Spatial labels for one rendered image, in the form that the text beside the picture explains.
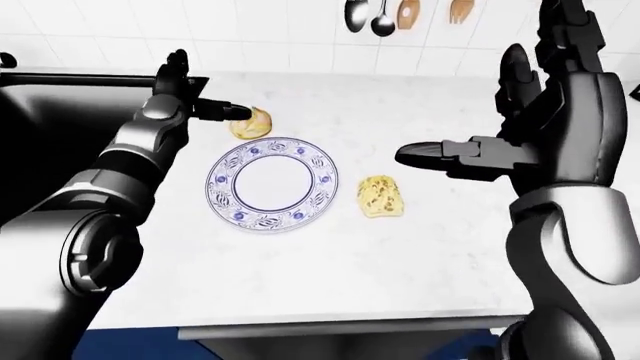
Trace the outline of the rectangular nut-topped pastry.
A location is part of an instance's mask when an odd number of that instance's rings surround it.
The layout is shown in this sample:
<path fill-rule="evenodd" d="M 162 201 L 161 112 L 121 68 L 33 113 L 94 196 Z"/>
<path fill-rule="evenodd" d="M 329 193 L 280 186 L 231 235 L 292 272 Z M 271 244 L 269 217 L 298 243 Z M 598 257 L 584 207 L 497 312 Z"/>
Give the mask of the rectangular nut-topped pastry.
<path fill-rule="evenodd" d="M 390 176 L 369 176 L 359 182 L 357 203 L 367 218 L 404 215 L 404 200 Z"/>

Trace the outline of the round glazed pastry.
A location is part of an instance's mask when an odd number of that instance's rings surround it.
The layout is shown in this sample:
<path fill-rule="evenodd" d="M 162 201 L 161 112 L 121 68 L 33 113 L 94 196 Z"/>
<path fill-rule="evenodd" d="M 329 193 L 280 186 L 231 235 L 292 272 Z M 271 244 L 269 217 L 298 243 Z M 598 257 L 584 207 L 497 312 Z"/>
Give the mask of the round glazed pastry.
<path fill-rule="evenodd" d="M 265 110 L 251 108 L 252 116 L 247 120 L 231 121 L 231 134 L 241 140 L 255 140 L 264 137 L 272 130 L 272 118 Z"/>

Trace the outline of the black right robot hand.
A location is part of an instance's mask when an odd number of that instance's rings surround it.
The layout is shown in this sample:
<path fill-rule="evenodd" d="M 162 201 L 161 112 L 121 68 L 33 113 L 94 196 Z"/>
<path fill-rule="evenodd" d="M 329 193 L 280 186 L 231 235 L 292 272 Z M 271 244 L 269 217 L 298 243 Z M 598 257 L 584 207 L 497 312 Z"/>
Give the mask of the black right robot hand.
<path fill-rule="evenodd" d="M 621 81 L 603 70 L 605 41 L 582 0 L 542 0 L 538 65 L 541 83 L 520 44 L 500 63 L 494 137 L 411 143 L 395 154 L 399 164 L 443 171 L 452 179 L 493 182 L 508 176 L 518 195 L 554 185 L 612 185 L 628 130 Z"/>

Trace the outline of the wooden fork spatula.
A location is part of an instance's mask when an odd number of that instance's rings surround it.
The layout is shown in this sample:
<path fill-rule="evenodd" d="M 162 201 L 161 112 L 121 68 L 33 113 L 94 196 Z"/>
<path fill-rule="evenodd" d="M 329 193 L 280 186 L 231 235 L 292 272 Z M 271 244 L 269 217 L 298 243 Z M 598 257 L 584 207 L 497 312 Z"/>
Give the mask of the wooden fork spatula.
<path fill-rule="evenodd" d="M 462 24 L 471 14 L 475 0 L 451 0 L 449 8 L 449 23 Z"/>

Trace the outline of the dark sink basin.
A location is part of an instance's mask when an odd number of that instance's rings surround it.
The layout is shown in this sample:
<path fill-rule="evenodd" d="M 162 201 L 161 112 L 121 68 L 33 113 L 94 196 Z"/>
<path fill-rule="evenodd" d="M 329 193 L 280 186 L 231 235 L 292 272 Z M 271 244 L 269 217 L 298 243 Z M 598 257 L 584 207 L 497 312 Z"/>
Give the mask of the dark sink basin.
<path fill-rule="evenodd" d="M 191 117 L 153 85 L 137 76 L 0 80 L 0 225 L 31 212 L 146 221 Z"/>

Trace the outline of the silver ladle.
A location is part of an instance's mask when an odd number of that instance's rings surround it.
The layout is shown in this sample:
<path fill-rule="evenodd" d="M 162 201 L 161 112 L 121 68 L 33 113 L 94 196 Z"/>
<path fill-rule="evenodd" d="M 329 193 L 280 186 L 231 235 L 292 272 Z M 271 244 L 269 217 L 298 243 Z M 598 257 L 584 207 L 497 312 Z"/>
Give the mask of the silver ladle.
<path fill-rule="evenodd" d="M 395 23 L 387 14 L 387 0 L 381 0 L 378 14 L 371 20 L 370 27 L 372 32 L 380 38 L 388 37 L 395 32 Z"/>

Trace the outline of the blue cabinet front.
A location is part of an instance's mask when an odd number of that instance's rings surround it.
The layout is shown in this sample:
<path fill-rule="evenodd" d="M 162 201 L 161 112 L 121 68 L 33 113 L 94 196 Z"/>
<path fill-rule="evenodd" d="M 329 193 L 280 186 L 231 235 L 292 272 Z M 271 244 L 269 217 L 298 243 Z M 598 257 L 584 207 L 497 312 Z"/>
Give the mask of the blue cabinet front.
<path fill-rule="evenodd" d="M 88 330 L 72 360 L 221 360 L 197 341 L 178 339 L 178 329 Z"/>

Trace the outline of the large silver spoon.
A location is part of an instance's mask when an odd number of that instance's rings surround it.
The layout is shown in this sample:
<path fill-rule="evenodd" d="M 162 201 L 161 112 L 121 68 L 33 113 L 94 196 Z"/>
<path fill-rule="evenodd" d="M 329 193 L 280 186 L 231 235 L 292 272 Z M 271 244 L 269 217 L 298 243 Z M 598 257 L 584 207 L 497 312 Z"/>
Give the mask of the large silver spoon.
<path fill-rule="evenodd" d="M 368 0 L 346 0 L 344 4 L 344 21 L 350 32 L 360 32 L 367 21 L 369 11 Z"/>

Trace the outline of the wooden slotted spatula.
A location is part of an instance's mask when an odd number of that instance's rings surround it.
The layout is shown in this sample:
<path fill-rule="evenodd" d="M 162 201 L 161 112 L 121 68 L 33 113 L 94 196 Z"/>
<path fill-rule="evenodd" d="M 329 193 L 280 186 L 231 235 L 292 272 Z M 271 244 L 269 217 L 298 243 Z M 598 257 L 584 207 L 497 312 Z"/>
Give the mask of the wooden slotted spatula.
<path fill-rule="evenodd" d="M 398 29 L 412 29 L 419 17 L 420 9 L 420 0 L 401 0 L 396 17 Z"/>

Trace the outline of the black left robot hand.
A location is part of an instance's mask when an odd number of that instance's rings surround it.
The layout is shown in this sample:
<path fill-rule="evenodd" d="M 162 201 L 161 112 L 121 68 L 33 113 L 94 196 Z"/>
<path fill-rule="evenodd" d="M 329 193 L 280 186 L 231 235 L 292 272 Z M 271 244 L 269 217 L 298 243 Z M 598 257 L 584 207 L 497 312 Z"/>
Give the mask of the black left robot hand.
<path fill-rule="evenodd" d="M 189 116 L 200 120 L 223 122 L 245 121 L 252 117 L 252 110 L 229 101 L 201 98 L 209 83 L 209 77 L 189 75 L 188 54 L 178 49 L 167 56 L 155 76 L 153 95 L 172 95 L 186 105 Z"/>

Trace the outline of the blue white patterned plate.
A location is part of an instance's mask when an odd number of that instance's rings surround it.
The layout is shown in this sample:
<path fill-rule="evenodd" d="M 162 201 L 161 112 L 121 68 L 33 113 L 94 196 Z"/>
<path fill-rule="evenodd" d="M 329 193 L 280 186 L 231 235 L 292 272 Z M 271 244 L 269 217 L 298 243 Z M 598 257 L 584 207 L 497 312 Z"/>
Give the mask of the blue white patterned plate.
<path fill-rule="evenodd" d="M 205 180 L 211 211 L 253 233 L 306 226 L 329 209 L 338 189 L 338 167 L 327 152 L 290 137 L 236 146 L 213 164 Z"/>

